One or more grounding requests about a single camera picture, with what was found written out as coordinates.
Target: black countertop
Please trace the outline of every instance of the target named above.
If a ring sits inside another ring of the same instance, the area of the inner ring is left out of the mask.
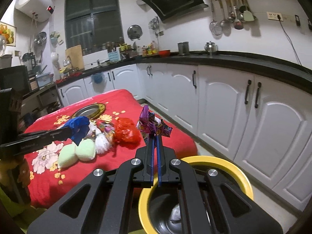
[[[99,66],[83,71],[82,75],[68,78],[58,83],[58,87],[65,86],[76,80],[91,76],[95,73],[138,63],[174,63],[184,65],[209,65],[231,68],[269,77],[289,85],[295,86],[312,94],[312,70],[298,64],[259,54],[220,51],[218,55],[207,55],[203,52],[192,52],[187,56],[171,54],[169,57],[150,57],[121,61],[107,66]]]

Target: water heater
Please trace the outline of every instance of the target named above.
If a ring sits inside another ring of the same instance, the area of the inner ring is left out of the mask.
[[[52,0],[17,0],[15,8],[34,19],[38,15],[37,22],[43,22],[52,15],[54,4]]]

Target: red bowl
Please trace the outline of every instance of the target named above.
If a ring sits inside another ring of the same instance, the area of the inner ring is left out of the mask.
[[[159,51],[159,55],[161,57],[167,57],[170,55],[170,50],[161,50],[161,51]]]

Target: framed picture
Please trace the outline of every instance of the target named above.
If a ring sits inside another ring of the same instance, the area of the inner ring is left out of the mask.
[[[7,46],[16,46],[16,27],[0,22],[0,34],[7,40]]]

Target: red digital display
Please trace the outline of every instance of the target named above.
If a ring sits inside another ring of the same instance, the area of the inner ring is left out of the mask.
[[[53,11],[54,11],[54,9],[53,9],[51,6],[49,6],[49,7],[47,8],[47,11],[49,11],[49,12],[52,14]]]

